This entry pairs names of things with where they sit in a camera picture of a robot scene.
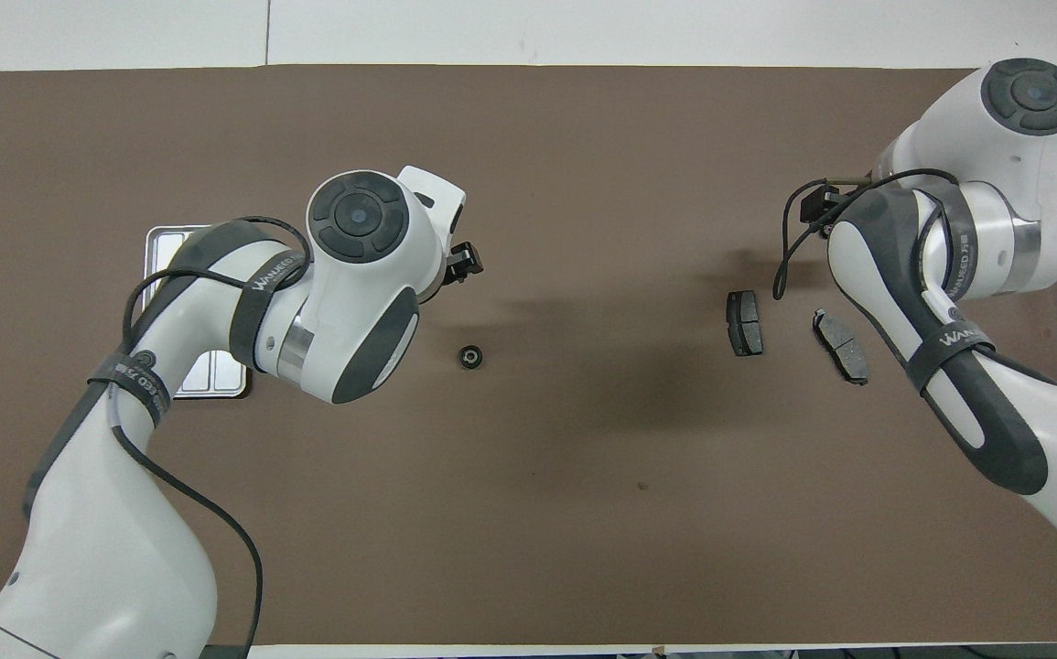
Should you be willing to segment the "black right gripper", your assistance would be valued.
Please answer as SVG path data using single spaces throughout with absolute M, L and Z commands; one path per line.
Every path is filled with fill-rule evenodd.
M 804 199 L 801 200 L 801 222 L 808 228 L 814 228 L 824 241 L 828 241 L 830 233 L 832 233 L 834 220 L 822 221 L 822 218 L 830 210 L 836 209 L 843 200 L 845 195 L 839 190 L 837 185 L 830 185 L 828 183 L 817 185 L 814 190 L 808 193 Z

